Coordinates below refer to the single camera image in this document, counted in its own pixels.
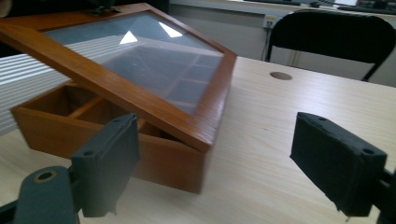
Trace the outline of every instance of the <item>screw hole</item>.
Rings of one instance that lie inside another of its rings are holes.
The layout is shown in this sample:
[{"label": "screw hole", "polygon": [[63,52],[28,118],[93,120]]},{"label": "screw hole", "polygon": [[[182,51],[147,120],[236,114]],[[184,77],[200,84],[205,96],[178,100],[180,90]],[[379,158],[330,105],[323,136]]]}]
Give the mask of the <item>screw hole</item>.
[{"label": "screw hole", "polygon": [[368,148],[365,148],[365,149],[363,150],[363,152],[366,153],[366,154],[370,154],[370,155],[373,155],[373,154],[374,154],[374,152],[373,152],[371,149],[368,149]]},{"label": "screw hole", "polygon": [[45,180],[45,179],[48,179],[50,177],[52,177],[52,173],[51,172],[46,172],[44,174],[39,175],[38,179],[39,180]]},{"label": "screw hole", "polygon": [[43,173],[40,173],[38,175],[35,176],[35,182],[36,183],[43,183],[43,182],[47,182],[50,181],[51,179],[53,179],[56,176],[56,172],[55,171],[45,171]]},{"label": "screw hole", "polygon": [[91,156],[91,155],[93,155],[93,152],[92,151],[86,151],[86,152],[84,152],[83,155],[84,156]]}]

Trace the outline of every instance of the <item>glass lid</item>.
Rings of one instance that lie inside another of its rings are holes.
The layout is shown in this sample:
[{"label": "glass lid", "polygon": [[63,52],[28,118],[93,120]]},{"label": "glass lid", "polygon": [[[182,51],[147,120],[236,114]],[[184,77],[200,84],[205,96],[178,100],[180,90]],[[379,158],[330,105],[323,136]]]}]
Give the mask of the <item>glass lid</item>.
[{"label": "glass lid", "polygon": [[53,38],[192,114],[223,54],[152,13],[48,31]]}]

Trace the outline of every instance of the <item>wooden box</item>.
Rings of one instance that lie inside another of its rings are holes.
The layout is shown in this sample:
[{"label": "wooden box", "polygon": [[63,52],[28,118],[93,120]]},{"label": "wooden box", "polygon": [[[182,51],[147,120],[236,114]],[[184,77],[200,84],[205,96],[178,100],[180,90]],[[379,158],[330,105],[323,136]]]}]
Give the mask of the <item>wooden box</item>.
[{"label": "wooden box", "polygon": [[110,120],[136,113],[134,176],[200,192],[236,56],[147,4],[121,11],[0,21],[2,42],[73,79],[12,113],[30,148],[65,158]]}]

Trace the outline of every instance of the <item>table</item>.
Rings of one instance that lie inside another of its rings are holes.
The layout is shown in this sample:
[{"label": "table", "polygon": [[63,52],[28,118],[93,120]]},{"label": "table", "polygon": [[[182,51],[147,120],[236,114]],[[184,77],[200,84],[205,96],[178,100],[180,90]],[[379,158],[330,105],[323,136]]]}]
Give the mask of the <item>table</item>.
[{"label": "table", "polygon": [[[270,76],[282,72],[292,80]],[[118,215],[81,223],[344,223],[347,217],[290,159],[298,111],[330,119],[389,154],[396,167],[396,89],[239,57],[203,192],[131,178]],[[19,131],[0,136],[0,204],[33,171],[70,161],[33,151]],[[353,217],[349,223],[375,223]]]}]

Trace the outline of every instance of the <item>black chair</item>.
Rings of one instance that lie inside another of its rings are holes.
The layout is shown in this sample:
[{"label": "black chair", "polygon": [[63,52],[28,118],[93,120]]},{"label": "black chair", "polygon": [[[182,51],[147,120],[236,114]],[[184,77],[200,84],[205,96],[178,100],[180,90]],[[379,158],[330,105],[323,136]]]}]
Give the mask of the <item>black chair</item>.
[{"label": "black chair", "polygon": [[273,46],[299,50],[361,63],[373,67],[362,78],[368,81],[393,51],[395,30],[378,17],[324,10],[299,10],[274,27],[265,61],[270,62]]}]

